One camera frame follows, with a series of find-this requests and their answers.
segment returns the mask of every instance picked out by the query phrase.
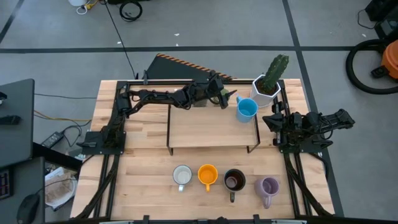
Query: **orange mug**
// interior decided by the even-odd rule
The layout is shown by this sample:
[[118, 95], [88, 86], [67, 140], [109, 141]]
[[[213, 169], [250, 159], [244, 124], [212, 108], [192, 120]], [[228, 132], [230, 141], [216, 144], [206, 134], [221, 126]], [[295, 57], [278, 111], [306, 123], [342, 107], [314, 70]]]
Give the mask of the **orange mug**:
[[205, 164], [198, 170], [198, 178], [201, 183], [206, 185], [206, 191], [210, 191], [210, 184], [214, 184], [217, 180], [218, 172], [215, 166]]

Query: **purple mug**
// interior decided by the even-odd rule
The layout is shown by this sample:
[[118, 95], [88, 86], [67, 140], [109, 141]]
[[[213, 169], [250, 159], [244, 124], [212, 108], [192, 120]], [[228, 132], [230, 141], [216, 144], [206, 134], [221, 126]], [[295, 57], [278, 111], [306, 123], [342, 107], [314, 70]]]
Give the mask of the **purple mug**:
[[264, 208], [271, 206], [271, 198], [279, 193], [279, 183], [273, 177], [256, 180], [254, 184], [256, 194], [261, 198]]

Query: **orange object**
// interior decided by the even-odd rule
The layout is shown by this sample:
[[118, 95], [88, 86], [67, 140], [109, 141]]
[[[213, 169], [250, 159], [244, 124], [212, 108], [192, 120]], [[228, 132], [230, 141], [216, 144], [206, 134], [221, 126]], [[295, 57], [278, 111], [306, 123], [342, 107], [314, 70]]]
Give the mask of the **orange object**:
[[392, 78], [398, 79], [398, 40], [387, 46], [381, 65], [390, 71], [389, 74]]
[[205, 164], [198, 170], [198, 178], [201, 183], [206, 185], [206, 191], [210, 191], [210, 184], [214, 184], [217, 180], [218, 172], [215, 166]]

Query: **black mug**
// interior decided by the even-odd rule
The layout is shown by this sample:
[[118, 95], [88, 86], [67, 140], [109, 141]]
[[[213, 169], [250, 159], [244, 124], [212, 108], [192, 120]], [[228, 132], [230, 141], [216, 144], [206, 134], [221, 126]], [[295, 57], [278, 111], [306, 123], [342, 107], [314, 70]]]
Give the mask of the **black mug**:
[[235, 192], [243, 189], [246, 184], [246, 178], [242, 171], [238, 169], [230, 169], [224, 175], [224, 185], [230, 191], [229, 200], [235, 201]]

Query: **black-and-orange striped board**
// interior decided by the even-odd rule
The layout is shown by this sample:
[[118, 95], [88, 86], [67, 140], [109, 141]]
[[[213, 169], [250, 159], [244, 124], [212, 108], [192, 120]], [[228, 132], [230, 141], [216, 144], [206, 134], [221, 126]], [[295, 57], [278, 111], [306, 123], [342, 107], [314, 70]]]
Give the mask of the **black-and-orange striped board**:
[[[198, 82], [205, 82], [211, 70], [211, 68], [206, 68], [166, 54], [157, 54], [149, 66], [147, 74], [150, 79], [191, 78]], [[220, 76], [230, 78], [221, 72]]]

